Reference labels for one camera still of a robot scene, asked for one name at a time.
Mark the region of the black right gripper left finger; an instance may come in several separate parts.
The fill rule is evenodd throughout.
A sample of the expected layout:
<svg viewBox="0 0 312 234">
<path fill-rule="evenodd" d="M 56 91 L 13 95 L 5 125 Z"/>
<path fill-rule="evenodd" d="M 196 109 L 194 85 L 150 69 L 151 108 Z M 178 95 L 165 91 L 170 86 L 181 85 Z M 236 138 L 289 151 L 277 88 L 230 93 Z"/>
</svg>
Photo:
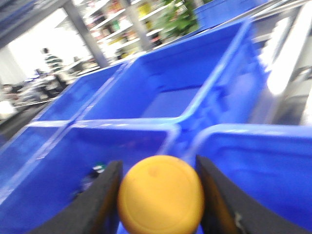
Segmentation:
<svg viewBox="0 0 312 234">
<path fill-rule="evenodd" d="M 110 162 L 85 192 L 29 233 L 116 234 L 119 225 L 117 194 L 122 172 L 122 161 Z"/>
</svg>

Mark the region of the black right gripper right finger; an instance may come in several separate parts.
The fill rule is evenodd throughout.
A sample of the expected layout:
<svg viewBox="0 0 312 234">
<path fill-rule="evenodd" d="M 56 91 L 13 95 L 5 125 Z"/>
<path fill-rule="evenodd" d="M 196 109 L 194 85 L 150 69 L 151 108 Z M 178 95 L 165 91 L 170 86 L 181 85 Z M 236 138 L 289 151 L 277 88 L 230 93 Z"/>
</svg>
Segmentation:
<svg viewBox="0 0 312 234">
<path fill-rule="evenodd" d="M 196 156 L 204 190 L 205 234 L 307 234 L 308 230 L 265 208 L 242 191 L 207 157 Z"/>
</svg>

